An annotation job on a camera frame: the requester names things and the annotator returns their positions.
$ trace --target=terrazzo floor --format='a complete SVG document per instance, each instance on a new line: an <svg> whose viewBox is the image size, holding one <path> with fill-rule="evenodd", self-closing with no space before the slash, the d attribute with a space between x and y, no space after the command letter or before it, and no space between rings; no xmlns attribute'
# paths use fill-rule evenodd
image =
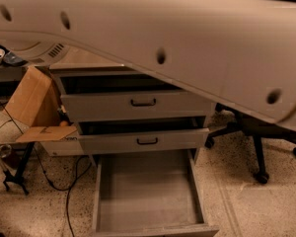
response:
<svg viewBox="0 0 296 237"><path fill-rule="evenodd" d="M9 118L0 108L0 125ZM224 125L232 114L216 114L210 126ZM20 135L12 122L0 129L0 143ZM215 139L212 149L201 149L196 163L209 224L219 225L217 237L294 236L296 237L296 158L293 145L283 140L263 141L270 179L258 184L253 173L258 169L253 142L241 132ZM48 177L59 188L74 179L77 157L49 157L36 145L37 154ZM81 160L79 173L89 165ZM65 216L67 192L50 187L33 152L24 174L30 194L11 184L6 192L0 169L0 232L11 237L71 236ZM96 170L91 168L73 188L69 215L77 237L90 236Z"/></svg>

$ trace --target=drawer handle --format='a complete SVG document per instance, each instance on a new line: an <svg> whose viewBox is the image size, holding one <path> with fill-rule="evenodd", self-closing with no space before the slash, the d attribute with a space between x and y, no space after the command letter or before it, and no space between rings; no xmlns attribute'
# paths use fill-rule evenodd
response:
<svg viewBox="0 0 296 237"><path fill-rule="evenodd" d="M140 102L136 102L134 100L130 100L130 104L133 107L153 107L156 105L156 103L157 103L156 99L153 99L151 102L148 102L148 103L140 103Z"/></svg>
<svg viewBox="0 0 296 237"><path fill-rule="evenodd" d="M141 142L139 138L137 138L138 145L154 145L158 143L158 138L155 138L153 141Z"/></svg>

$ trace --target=robotic arm link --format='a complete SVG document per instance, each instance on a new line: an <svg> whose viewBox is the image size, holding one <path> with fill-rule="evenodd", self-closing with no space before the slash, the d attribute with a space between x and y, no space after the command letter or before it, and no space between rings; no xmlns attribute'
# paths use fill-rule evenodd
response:
<svg viewBox="0 0 296 237"><path fill-rule="evenodd" d="M296 130L296 3L0 0L0 43L16 41L74 45Z"/></svg>

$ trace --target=screw hole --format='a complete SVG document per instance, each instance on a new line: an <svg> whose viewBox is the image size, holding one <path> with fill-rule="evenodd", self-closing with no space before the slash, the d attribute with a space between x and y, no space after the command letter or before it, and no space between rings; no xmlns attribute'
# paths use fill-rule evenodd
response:
<svg viewBox="0 0 296 237"><path fill-rule="evenodd" d="M157 62L160 65L162 65L166 62L166 58L167 58L166 52L162 48L160 48L157 52Z"/></svg>
<svg viewBox="0 0 296 237"><path fill-rule="evenodd" d="M267 103L270 105L275 104L279 100L281 94L282 92L279 89L271 91L267 96L267 99L266 99Z"/></svg>
<svg viewBox="0 0 296 237"><path fill-rule="evenodd" d="M11 14L5 5L0 5L0 12L6 21L9 21L9 22L12 21Z"/></svg>
<svg viewBox="0 0 296 237"><path fill-rule="evenodd" d="M60 18L61 18L62 25L65 27L65 29L70 30L70 21L69 21L68 15L65 12L61 12Z"/></svg>

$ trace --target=office chair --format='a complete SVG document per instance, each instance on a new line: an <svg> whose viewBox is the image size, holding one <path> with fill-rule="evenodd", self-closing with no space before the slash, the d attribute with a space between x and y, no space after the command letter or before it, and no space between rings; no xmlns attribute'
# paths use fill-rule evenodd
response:
<svg viewBox="0 0 296 237"><path fill-rule="evenodd" d="M268 123L257 118L242 114L236 110L217 104L216 112L220 113L223 110L232 112L235 115L236 121L228 122L227 127L210 132L205 142L205 147L211 148L214 145L214 137L242 131L245 136L251 136L254 139L256 154L259 163L259 171L255 174L258 182L266 184L269 174L265 169L262 138L284 139L296 145L296 131L292 131L275 124ZM296 147L293 149L293 154L296 156Z"/></svg>

